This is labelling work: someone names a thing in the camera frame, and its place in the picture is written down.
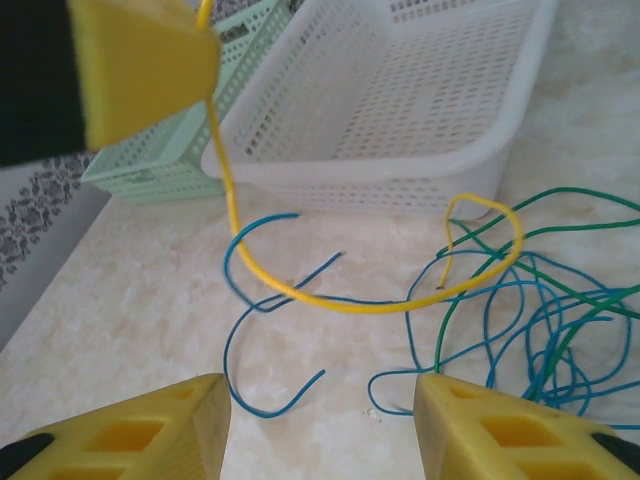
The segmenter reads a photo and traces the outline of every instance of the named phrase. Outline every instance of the white plastic basket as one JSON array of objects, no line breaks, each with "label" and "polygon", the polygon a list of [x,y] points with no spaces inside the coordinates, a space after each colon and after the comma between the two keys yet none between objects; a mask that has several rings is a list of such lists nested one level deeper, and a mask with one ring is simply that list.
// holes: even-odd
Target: white plastic basket
[{"label": "white plastic basket", "polygon": [[[306,0],[222,124],[236,181],[311,209],[442,213],[458,193],[494,198],[555,10]],[[211,144],[202,167],[220,177]]]}]

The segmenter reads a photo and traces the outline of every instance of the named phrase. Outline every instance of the blue wire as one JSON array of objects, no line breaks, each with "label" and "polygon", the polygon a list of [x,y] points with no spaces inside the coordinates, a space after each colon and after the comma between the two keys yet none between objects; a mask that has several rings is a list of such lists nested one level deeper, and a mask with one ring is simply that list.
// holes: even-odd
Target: blue wire
[{"label": "blue wire", "polygon": [[[228,356],[229,356],[231,344],[233,341],[233,337],[235,336],[235,333],[237,332],[242,322],[252,312],[258,311],[261,313],[271,313],[277,310],[278,308],[292,302],[293,300],[290,298],[285,298],[283,295],[279,294],[279,295],[274,295],[272,297],[261,300],[260,302],[254,303],[248,297],[248,295],[242,292],[242,290],[234,282],[231,276],[231,271],[230,271],[230,260],[233,255],[233,252],[237,248],[238,244],[242,241],[242,239],[246,237],[249,233],[251,233],[253,230],[255,230],[256,228],[259,228],[260,226],[270,222],[274,222],[277,220],[293,219],[293,218],[297,218],[298,216],[299,215],[296,213],[279,214],[279,215],[273,215],[270,217],[265,217],[256,222],[253,222],[252,224],[245,227],[240,232],[240,234],[238,234],[232,240],[231,244],[229,245],[229,248],[227,249],[227,252],[225,254],[225,259],[224,259],[223,273],[229,287],[249,307],[248,310],[246,310],[242,314],[242,316],[236,321],[227,339],[227,343],[225,345],[225,350],[224,350],[224,359],[223,359],[224,371],[225,371],[225,374],[227,375],[227,378],[229,379],[229,387],[230,387],[231,395],[234,398],[234,400],[242,408],[244,408],[248,412],[260,418],[275,418],[288,412],[291,408],[295,406],[295,404],[300,400],[300,398],[302,398],[302,396],[313,386],[313,384],[317,382],[326,373],[326,370],[323,369],[323,370],[320,370],[318,373],[316,373],[298,391],[298,393],[293,397],[293,399],[290,402],[288,402],[283,408],[280,408],[276,411],[267,412],[267,411],[258,409],[256,407],[252,407],[242,399],[241,395],[237,393],[237,391],[232,386],[232,381],[231,381],[229,366],[228,366]],[[300,282],[296,288],[301,288],[307,283],[309,283],[313,278],[318,276],[326,268],[328,268],[333,262],[335,262],[335,260],[337,260],[341,255],[342,255],[341,253],[338,253],[333,257],[331,257],[320,268],[318,268],[311,275],[309,275],[302,282]],[[458,250],[454,252],[443,253],[440,256],[433,259],[431,262],[429,262],[420,271],[420,273],[418,274],[414,282],[411,284],[411,287],[409,288],[409,291],[407,292],[407,296],[404,301],[408,301],[412,299],[415,293],[415,290],[418,288],[420,282],[434,265],[436,265],[439,261],[445,259],[448,256],[456,256],[456,255],[483,255],[483,256],[490,257],[491,260],[499,260],[503,258],[502,254],[498,254],[497,252],[487,252],[484,249],[483,250],[467,249],[467,250]],[[537,272],[540,271],[538,268],[538,261],[543,262],[549,266],[559,268],[568,273],[575,274],[580,278],[590,282],[592,285],[597,287],[597,289],[585,291],[581,293],[585,296],[591,297],[594,300],[606,301],[607,298],[611,298],[612,296],[618,294],[620,291],[622,291],[622,289],[607,288],[604,284],[602,284],[595,278],[591,277],[590,275],[584,272],[581,272],[580,270],[577,270],[573,267],[569,267],[560,262],[549,259],[535,252],[523,252],[520,257],[520,260],[525,260],[525,259],[531,263],[531,266],[534,269],[533,280],[523,280],[518,273],[518,269],[515,268],[514,266],[511,266],[507,270],[505,270],[505,272],[502,273],[502,275],[498,278],[498,281],[496,282],[495,285],[491,287],[479,289],[471,293],[465,293],[464,295],[458,295],[454,298],[449,298],[444,301],[446,303],[454,303],[454,302],[458,303],[461,301],[469,300],[472,298],[479,297],[481,295],[488,294],[488,298],[483,309],[482,341],[470,347],[467,347],[461,350],[460,352],[455,353],[454,355],[444,358],[441,361],[441,365],[443,366],[448,365],[454,360],[464,355],[467,355],[468,353],[478,348],[484,348],[487,353],[487,358],[489,360],[489,372],[487,375],[486,385],[488,387],[494,388],[496,375],[497,375],[496,372],[497,372],[497,368],[500,360],[503,358],[504,354],[509,349],[510,345],[520,336],[524,335],[525,356],[527,359],[527,375],[529,377],[530,384],[529,384],[529,387],[524,392],[523,397],[527,397],[531,392],[535,391],[536,392],[535,401],[544,403],[545,405],[548,405],[550,407],[557,408],[557,409],[560,409],[563,405],[566,405],[566,404],[581,402],[582,404],[578,411],[578,415],[581,416],[587,412],[587,409],[593,398],[610,395],[622,390],[626,390],[628,388],[634,388],[634,387],[640,386],[640,381],[637,381],[637,382],[630,382],[624,385],[620,385],[614,388],[609,388],[607,390],[601,390],[598,392],[595,392],[593,390],[594,386],[600,385],[614,378],[622,370],[622,368],[625,366],[629,358],[633,327],[632,327],[631,317],[624,317],[625,326],[626,326],[624,347],[622,349],[620,360],[609,373],[605,374],[604,376],[596,380],[591,380],[586,375],[586,373],[577,365],[576,358],[573,354],[573,350],[571,347],[569,347],[566,350],[566,353],[565,353],[566,356],[563,356],[562,358],[560,358],[560,363],[567,366],[568,372],[570,374],[570,379],[568,383],[566,385],[560,385],[557,369],[554,369],[551,377],[549,378],[552,384],[551,388],[548,388],[548,389],[544,388],[543,383],[546,383],[547,371],[549,369],[549,362],[553,356],[553,353],[557,349],[559,340],[561,336],[564,334],[564,332],[578,325],[585,325],[585,324],[590,324],[594,322],[611,322],[613,319],[611,317],[604,317],[604,316],[598,316],[593,318],[583,317],[578,320],[565,323],[564,315],[567,312],[577,307],[585,305],[585,303],[579,300],[569,303],[571,300],[574,299],[574,297],[570,295],[558,296],[555,293],[555,291],[551,287],[549,287],[546,283],[544,283],[544,281],[538,276]],[[513,281],[507,282],[506,280],[509,277],[512,277]],[[531,317],[524,324],[524,326],[518,328],[515,332],[512,332],[514,328],[516,328],[516,326],[520,323],[523,316],[525,303],[526,303],[524,288],[527,286],[533,286],[536,288],[541,305],[535,310],[533,315],[531,315]],[[505,288],[512,288],[512,287],[518,288],[519,297],[520,297],[520,307],[514,317],[514,320],[509,325],[507,325],[497,334],[490,336],[489,334],[489,326],[491,324],[490,314],[491,314],[491,307],[493,305],[493,302],[499,292],[501,292]],[[397,301],[357,300],[357,299],[348,298],[348,297],[330,296],[330,295],[319,295],[319,297],[334,300],[334,301],[341,301],[341,302],[360,304],[360,305],[385,305],[385,304],[399,303]],[[265,307],[265,305],[275,301],[277,301],[277,303],[273,303],[271,304],[271,306]],[[626,306],[622,301],[618,302],[616,305],[619,308],[626,309]],[[422,367],[419,361],[417,349],[415,346],[416,338],[413,333],[413,328],[411,323],[412,322],[411,313],[406,312],[404,315],[404,319],[405,319],[405,326],[407,330],[407,337],[409,340],[409,349],[411,353],[411,358],[415,368],[390,370],[390,371],[380,372],[374,375],[373,377],[371,377],[371,379],[367,384],[367,393],[369,395],[369,399],[371,400],[372,404],[381,412],[384,412],[390,415],[411,416],[412,412],[411,410],[408,410],[408,409],[395,407],[396,408],[395,410],[391,410],[389,408],[383,407],[382,405],[380,405],[380,403],[376,400],[375,396],[373,395],[373,385],[377,380],[381,378],[394,376],[394,375],[417,375],[417,374],[429,373],[434,371],[433,366],[424,368]],[[542,350],[534,352],[531,345],[531,331],[535,325],[541,322],[544,323],[544,325],[546,326],[546,330],[548,333],[548,340],[545,347]],[[491,349],[492,344],[502,339],[503,337],[507,336],[507,334],[509,334],[510,332],[511,332],[511,335],[508,338],[506,338],[498,354],[494,356],[494,353]],[[537,363],[541,363],[539,368],[536,368]],[[576,394],[577,391],[584,391],[586,393],[577,395]],[[640,426],[636,426],[636,425],[612,425],[612,428],[617,428],[620,430],[640,430]]]}]

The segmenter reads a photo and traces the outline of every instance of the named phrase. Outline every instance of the white marble surface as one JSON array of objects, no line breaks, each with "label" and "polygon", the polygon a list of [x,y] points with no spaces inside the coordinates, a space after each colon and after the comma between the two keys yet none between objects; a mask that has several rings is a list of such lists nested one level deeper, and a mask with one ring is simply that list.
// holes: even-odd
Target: white marble surface
[{"label": "white marble surface", "polygon": [[[561,15],[570,14],[563,7]],[[639,68],[615,48],[576,48],[558,22],[500,200],[513,204],[551,186],[581,185],[640,202]],[[240,200],[245,222],[289,210],[250,188],[241,189]],[[632,216],[577,196],[558,196],[522,213],[527,229]],[[112,200],[0,354],[0,442],[221,371],[226,336],[244,310],[221,275],[227,228],[222,199],[145,208]],[[501,245],[508,233],[505,227],[487,240]],[[636,228],[551,235],[527,248],[621,286],[640,277],[639,239]],[[292,282],[335,252],[347,252],[310,290],[386,299],[405,295],[422,265],[444,245],[444,233],[439,219],[309,213],[264,227],[250,245],[266,267]],[[472,268],[457,262],[452,280]],[[254,298],[266,296],[267,289],[239,262],[234,272]],[[428,293],[436,282],[430,277],[420,292]],[[512,314],[512,300],[501,300],[497,324]],[[630,304],[640,308],[640,299]],[[435,306],[414,316],[425,363],[443,312]],[[446,352],[476,340],[479,332],[478,314],[467,304],[453,320]],[[585,329],[575,345],[598,368],[621,341],[620,329]],[[366,396],[371,375],[410,365],[402,315],[356,317],[291,304],[252,317],[235,345],[236,384],[264,409],[288,401],[319,369],[328,373],[295,410],[276,420],[259,420],[234,406],[224,479],[423,478],[412,420],[374,413]],[[447,372],[482,381],[481,359],[478,353]],[[638,362],[636,347],[621,378],[637,379]],[[520,392],[523,374],[514,357],[499,372],[499,387]],[[378,398],[410,406],[413,381],[380,382]],[[595,402],[592,417],[640,423],[637,393]]]}]

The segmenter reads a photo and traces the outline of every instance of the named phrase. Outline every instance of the green wire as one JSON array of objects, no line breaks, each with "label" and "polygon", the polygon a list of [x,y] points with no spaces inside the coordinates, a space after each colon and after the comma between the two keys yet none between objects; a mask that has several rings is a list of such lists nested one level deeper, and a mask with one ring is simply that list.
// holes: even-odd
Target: green wire
[{"label": "green wire", "polygon": [[[626,290],[620,292],[618,295],[611,297],[609,300],[604,302],[599,307],[589,310],[589,312],[586,313],[584,318],[594,317],[595,315],[602,312],[603,310],[606,310],[607,306],[613,303],[618,303],[619,301],[624,300],[628,296],[638,292],[640,292],[640,284],[636,285],[635,287],[627,288]],[[549,360],[549,365],[545,373],[544,381],[541,382],[539,388],[537,388],[536,390],[534,390],[529,394],[529,396],[527,397],[527,400],[534,400],[538,396],[538,392],[540,391],[540,388],[542,388],[544,384],[547,383],[547,380],[551,378],[551,375],[553,375],[553,372],[555,371],[556,366],[558,365],[558,362],[562,358],[562,355],[564,355],[564,352],[567,350],[567,348],[569,348],[569,344],[571,343],[571,340],[573,340],[573,337],[576,336],[576,334],[580,331],[580,329],[583,326],[584,324],[577,325],[571,328],[569,332],[565,335],[565,337],[562,339],[562,342],[560,342],[560,345],[558,346],[556,351],[553,353],[553,356]]]},{"label": "green wire", "polygon": [[[483,250],[485,250],[488,253],[491,253],[493,255],[495,255],[497,252],[495,252],[491,247],[489,247],[486,243],[484,243],[482,240],[480,240],[475,232],[473,232],[469,227],[467,227],[465,224],[463,224],[462,222],[460,222],[459,220],[451,220],[451,223],[459,226],[462,230],[464,230],[464,232],[469,235],[469,238],[473,239],[474,242],[476,242]],[[556,285],[558,288],[561,288],[562,290],[564,290],[566,293],[573,295],[577,298],[579,298],[580,300],[582,300],[581,297],[583,297],[583,295],[579,294],[578,292],[575,292],[574,290],[572,290],[571,288],[567,287],[566,285],[558,282],[557,280],[552,279],[551,277],[549,277],[548,275],[546,275],[544,272],[541,272],[540,270],[530,267],[529,265],[526,265],[520,261],[516,261],[514,263],[515,266],[533,274],[533,275],[537,275],[540,278],[543,278],[547,281],[549,281],[550,283],[552,283],[553,285]],[[618,295],[610,298],[609,300],[607,300],[606,302],[602,302],[599,303],[597,306],[595,306],[593,309],[591,309],[589,312],[587,312],[587,314],[585,315],[585,318],[588,317],[593,317],[595,315],[597,315],[598,313],[602,312],[603,310],[609,310],[611,305],[613,305],[614,303],[619,303],[621,300],[625,299],[626,297],[633,295],[634,293],[638,293],[640,292],[640,284],[636,285],[635,287],[631,287],[628,288],[626,290],[623,290],[622,292],[620,292]],[[623,311],[623,315],[627,316],[627,317],[634,317],[636,312],[633,312],[631,310],[627,310],[627,309],[622,309]],[[564,354],[564,352],[567,350],[567,348],[569,348],[569,344],[571,343],[571,341],[573,340],[573,338],[577,335],[577,333],[580,331],[580,329],[584,326],[584,324],[582,325],[578,325],[576,327],[573,327],[569,330],[569,332],[567,333],[567,335],[564,337],[564,339],[562,340],[562,342],[560,343],[560,345],[558,346],[558,348],[556,349],[556,351],[553,353],[550,361],[549,361],[549,365],[547,368],[547,371],[545,373],[545,379],[544,382],[541,383],[541,385],[544,385],[545,383],[547,383],[547,380],[549,380],[549,378],[551,378],[551,375],[553,375],[553,372],[556,369],[556,366],[558,365],[558,362],[560,361],[560,359],[562,358],[562,355]],[[531,392],[531,394],[527,397],[528,400],[534,400],[537,395],[538,395],[539,389],[534,390],[533,392]]]},{"label": "green wire", "polygon": [[[596,190],[591,190],[588,188],[580,188],[580,187],[557,187],[557,188],[552,188],[550,190],[546,190],[544,192],[538,193],[537,195],[534,195],[533,197],[525,200],[524,202],[519,203],[518,205],[516,205],[515,207],[513,207],[514,211],[518,211],[521,210],[535,202],[537,202],[538,200],[541,200],[545,197],[548,197],[550,195],[554,195],[557,193],[580,193],[583,195],[587,195],[587,196],[591,196],[591,197],[597,197],[597,198],[602,198],[605,200],[609,200],[612,201],[614,203],[618,203],[620,205],[626,206],[631,208],[632,210],[635,210],[637,212],[640,212],[640,205],[631,202],[629,200],[625,200],[624,198],[620,198],[617,197],[615,195],[611,195],[608,193],[604,193],[604,192],[598,192]],[[499,255],[504,254],[513,244],[513,241],[507,242],[505,245],[502,246],[502,248],[500,248],[497,252],[495,252],[494,250],[492,250],[491,248],[489,248],[486,244],[484,244],[484,242],[481,242],[478,239],[478,235],[480,235],[483,232],[486,232],[487,230],[489,230],[490,228],[494,227],[495,225],[497,225],[499,222],[501,222],[502,220],[504,220],[505,216],[504,215],[499,215],[498,217],[496,217],[495,219],[493,219],[491,222],[487,223],[486,225],[478,228],[475,231],[471,231],[470,229],[468,229],[466,226],[464,226],[463,224],[459,223],[458,221],[453,221],[455,224],[459,225],[460,227],[462,227],[465,232],[467,232],[467,235],[465,235],[464,237],[459,238],[458,240],[456,240],[454,242],[454,246],[456,245],[460,245],[461,243],[469,240],[469,239],[473,239],[474,241],[476,241],[476,243],[478,243],[478,245],[480,245],[482,248],[484,248],[487,251],[490,252],[494,252],[497,253]],[[637,220],[630,220],[630,221],[625,221],[625,222],[611,222],[611,223],[601,223],[601,224],[591,224],[591,225],[560,225],[560,226],[552,226],[552,227],[545,227],[545,228],[540,228],[537,230],[534,230],[532,232],[529,232],[525,235],[525,238],[532,238],[538,235],[542,235],[544,233],[551,233],[551,232],[581,232],[581,231],[589,231],[589,230],[604,230],[604,229],[614,229],[614,228],[625,228],[625,227],[632,227],[632,226],[637,226],[640,225],[640,219]],[[442,250],[440,250],[437,253],[437,256],[440,257],[442,256],[444,253],[447,252],[447,247],[443,248]],[[494,259],[489,259],[487,260],[478,270],[476,270],[476,272],[472,275],[472,277],[476,277],[478,275],[480,275],[484,270],[486,270],[489,265],[491,265],[491,263],[494,261]],[[568,286],[558,282],[557,280],[553,279],[552,277],[544,274],[543,272],[538,271],[535,268],[529,267],[528,265],[523,264],[522,262],[516,262],[516,265],[520,268],[523,268],[526,271],[529,271],[530,273],[534,273],[537,274],[540,278],[543,278],[544,280],[547,280],[549,283],[551,283],[552,285],[556,286],[557,288],[564,290],[566,293],[570,294],[570,295],[574,295],[576,298],[580,299],[581,301],[585,302],[585,303],[589,303],[590,305],[594,306],[594,309],[589,312],[590,315],[593,315],[594,311],[596,313],[601,312],[603,310],[608,310],[610,312],[614,312],[614,313],[618,313],[621,315],[625,315],[625,316],[629,316],[632,318],[638,318],[640,319],[640,314],[633,312],[633,311],[627,311],[625,309],[620,309],[617,307],[614,307],[613,304],[617,303],[620,299],[616,300],[616,298],[614,298],[613,300],[607,301],[607,302],[598,302],[595,300],[592,300],[588,297],[585,297],[584,295],[570,289]],[[632,293],[635,293],[634,290],[635,288],[640,288],[640,286],[638,287],[632,287],[630,290],[626,290],[625,292],[622,292],[620,295],[622,295],[621,298],[624,298],[627,295],[631,295]],[[444,343],[444,337],[445,337],[445,333],[446,330],[449,326],[449,322],[451,320],[451,317],[453,315],[453,313],[455,312],[456,308],[458,307],[458,305],[460,304],[460,298],[462,296],[465,295],[466,292],[462,292],[460,293],[455,301],[450,305],[449,310],[447,311],[442,324],[440,325],[440,331],[438,333],[438,340],[436,342],[436,351],[435,351],[435,358],[434,358],[434,368],[435,368],[435,372],[436,373],[441,373],[442,372],[442,362],[441,362],[441,358],[442,358],[442,346]],[[565,336],[565,341],[568,338],[568,341],[566,341],[566,345],[565,342],[563,341],[561,343],[561,346],[558,348],[558,350],[555,352],[553,359],[555,359],[555,362],[551,361],[549,364],[549,371],[547,372],[548,375],[552,374],[558,361],[560,360],[560,358],[562,357],[562,354],[564,353],[564,350],[566,350],[566,348],[568,347],[569,343],[571,342],[571,339],[576,335],[577,331],[574,332],[571,335],[572,331],[569,331],[569,333]]]}]

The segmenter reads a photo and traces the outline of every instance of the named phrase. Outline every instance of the light green plastic basket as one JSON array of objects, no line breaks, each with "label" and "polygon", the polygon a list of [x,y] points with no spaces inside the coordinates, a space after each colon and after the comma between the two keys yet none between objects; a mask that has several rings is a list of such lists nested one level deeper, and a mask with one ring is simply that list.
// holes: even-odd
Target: light green plastic basket
[{"label": "light green plastic basket", "polygon": [[[221,120],[290,19],[286,0],[262,0],[216,25],[224,44],[214,94]],[[103,149],[82,182],[134,205],[220,195],[221,182],[207,177],[200,168],[208,141],[201,102]]]}]

